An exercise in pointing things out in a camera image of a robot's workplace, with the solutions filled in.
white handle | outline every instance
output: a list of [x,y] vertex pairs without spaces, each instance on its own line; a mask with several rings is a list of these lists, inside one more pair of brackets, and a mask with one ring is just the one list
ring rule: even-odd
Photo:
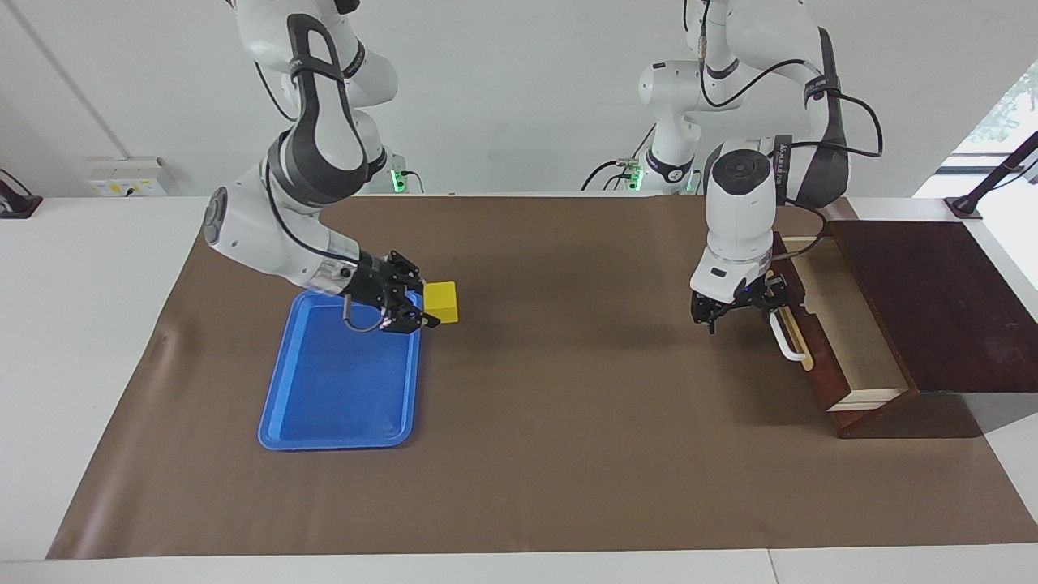
[[789,341],[786,339],[786,334],[783,333],[782,327],[778,325],[778,313],[772,312],[771,317],[768,319],[771,324],[771,332],[774,333],[775,341],[778,342],[778,351],[782,352],[783,357],[790,361],[795,361],[797,363],[808,360],[805,354],[798,354],[789,346]]

white wall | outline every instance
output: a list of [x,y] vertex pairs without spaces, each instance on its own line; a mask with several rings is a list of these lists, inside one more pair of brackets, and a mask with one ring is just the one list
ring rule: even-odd
[[[283,124],[222,0],[7,3],[130,154],[165,159],[179,193],[236,177]],[[845,89],[875,106],[887,134],[882,160],[857,163],[854,195],[914,192],[1038,56],[1033,0],[816,0],[812,10],[832,33]],[[398,100],[373,112],[387,143],[430,190],[489,192],[575,189],[597,163],[630,154],[652,121],[640,71],[689,56],[680,17],[678,0],[379,0],[354,24],[400,72]],[[31,39],[0,21],[0,163],[37,190],[85,192],[82,159],[113,145],[82,107],[55,103],[60,79],[26,67]],[[801,127],[798,88],[774,79],[758,89],[743,112],[710,116],[704,150]],[[848,112],[850,139],[871,147],[868,118]]]

white table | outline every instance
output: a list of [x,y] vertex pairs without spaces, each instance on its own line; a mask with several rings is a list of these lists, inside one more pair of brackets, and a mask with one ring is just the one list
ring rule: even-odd
[[[45,201],[0,222],[0,582],[1035,581],[1038,545],[885,550],[152,558],[39,561],[190,250],[206,197]],[[938,201],[855,199],[863,218],[945,219]],[[971,230],[1032,314],[1028,284]],[[1038,515],[1038,417],[988,437]]]

electrical socket box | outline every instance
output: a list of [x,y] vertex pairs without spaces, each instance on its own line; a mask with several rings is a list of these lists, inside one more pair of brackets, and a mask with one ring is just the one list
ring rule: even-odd
[[99,196],[167,196],[169,174],[157,158],[95,160],[87,180]]

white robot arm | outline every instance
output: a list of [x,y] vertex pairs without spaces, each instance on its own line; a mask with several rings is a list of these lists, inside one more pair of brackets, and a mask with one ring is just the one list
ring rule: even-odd
[[392,156],[372,117],[355,109],[397,92],[392,65],[365,49],[350,28],[347,15],[359,2],[228,3],[246,50],[262,66],[288,77],[299,113],[260,164],[213,194],[206,241],[264,273],[344,296],[347,306],[352,300],[380,309],[382,331],[437,326],[407,298],[408,290],[422,289],[417,266],[395,251],[376,258],[319,220],[324,206],[360,191]]
[[[656,114],[656,135],[639,157],[640,188],[681,192],[699,141],[699,112],[739,107],[746,91],[771,73],[804,88],[810,133],[728,140],[706,160],[707,246],[691,278],[692,317],[710,332],[734,309],[770,313],[786,303],[785,282],[766,280],[772,261],[776,204],[815,210],[846,191],[848,154],[878,157],[882,134],[875,113],[840,90],[828,33],[798,0],[703,0],[699,30],[689,30],[695,61],[665,61],[643,74],[643,102]],[[759,71],[750,79],[747,69]],[[876,124],[879,147],[847,146],[841,102],[862,105]]]

